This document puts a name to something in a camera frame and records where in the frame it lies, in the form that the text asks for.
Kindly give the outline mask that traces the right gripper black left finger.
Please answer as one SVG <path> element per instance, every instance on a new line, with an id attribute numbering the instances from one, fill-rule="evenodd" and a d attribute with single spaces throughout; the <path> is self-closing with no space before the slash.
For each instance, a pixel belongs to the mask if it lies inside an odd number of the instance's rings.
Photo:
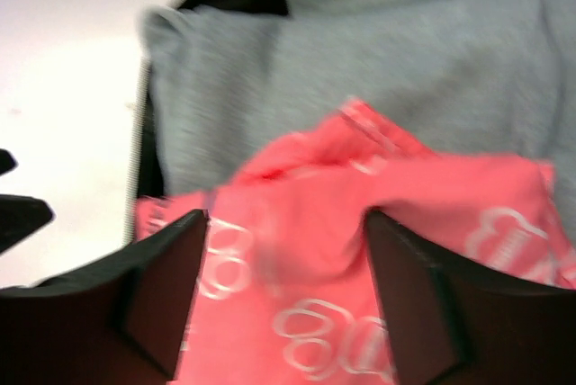
<path id="1" fill-rule="evenodd" d="M 33 287 L 1 291 L 3 384 L 166 384 L 176 376 L 207 218 Z"/>

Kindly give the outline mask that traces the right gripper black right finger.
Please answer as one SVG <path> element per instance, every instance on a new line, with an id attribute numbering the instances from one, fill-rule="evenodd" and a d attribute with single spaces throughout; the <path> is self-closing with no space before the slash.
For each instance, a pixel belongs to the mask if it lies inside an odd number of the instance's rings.
<path id="1" fill-rule="evenodd" d="M 573 384 L 575 292 L 462 257 L 380 211 L 364 220 L 400 384 Z"/>

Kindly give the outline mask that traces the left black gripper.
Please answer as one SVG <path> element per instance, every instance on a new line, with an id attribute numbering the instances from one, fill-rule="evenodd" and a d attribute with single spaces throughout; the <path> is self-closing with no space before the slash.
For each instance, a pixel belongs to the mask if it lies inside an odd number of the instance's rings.
<path id="1" fill-rule="evenodd" d="M 51 207 L 31 196 L 1 194 L 1 252 L 48 225 L 54 219 Z"/>

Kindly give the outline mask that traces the pink patterned garment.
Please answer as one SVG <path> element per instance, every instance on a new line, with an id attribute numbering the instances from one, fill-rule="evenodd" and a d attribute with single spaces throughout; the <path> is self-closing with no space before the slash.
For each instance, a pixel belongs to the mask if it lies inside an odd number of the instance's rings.
<path id="1" fill-rule="evenodd" d="M 440 246 L 571 289 L 575 250 L 554 168 L 438 154 L 353 101 L 277 139 L 225 184 L 136 204 L 138 238 L 189 210 L 210 221 L 179 384 L 391 384 L 361 222 L 370 207 Z"/>

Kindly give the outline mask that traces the grey garment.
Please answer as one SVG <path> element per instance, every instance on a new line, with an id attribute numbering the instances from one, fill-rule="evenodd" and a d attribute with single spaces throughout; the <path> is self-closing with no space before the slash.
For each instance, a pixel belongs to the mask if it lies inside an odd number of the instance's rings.
<path id="1" fill-rule="evenodd" d="M 575 0 L 286 0 L 287 16 L 148 10 L 169 193 L 225 181 L 269 141 L 356 95 L 426 145 L 549 152 L 563 89 L 554 26 Z"/>

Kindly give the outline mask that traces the black hard-shell suitcase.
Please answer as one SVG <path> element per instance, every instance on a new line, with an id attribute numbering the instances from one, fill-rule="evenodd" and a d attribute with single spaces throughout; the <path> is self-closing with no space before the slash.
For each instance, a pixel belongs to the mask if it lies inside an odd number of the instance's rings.
<path id="1" fill-rule="evenodd" d="M 289 14 L 285 0 L 171 0 L 169 5 L 177 10 L 192 10 L 208 5 L 224 11 L 264 13 L 286 16 Z M 134 119 L 130 144 L 130 162 L 127 178 L 127 200 L 124 216 L 123 240 L 128 245 L 136 238 L 134 208 L 138 198 L 164 195 L 164 177 L 159 164 L 155 111 L 149 96 L 149 79 L 152 69 L 143 60 L 140 63 Z"/>

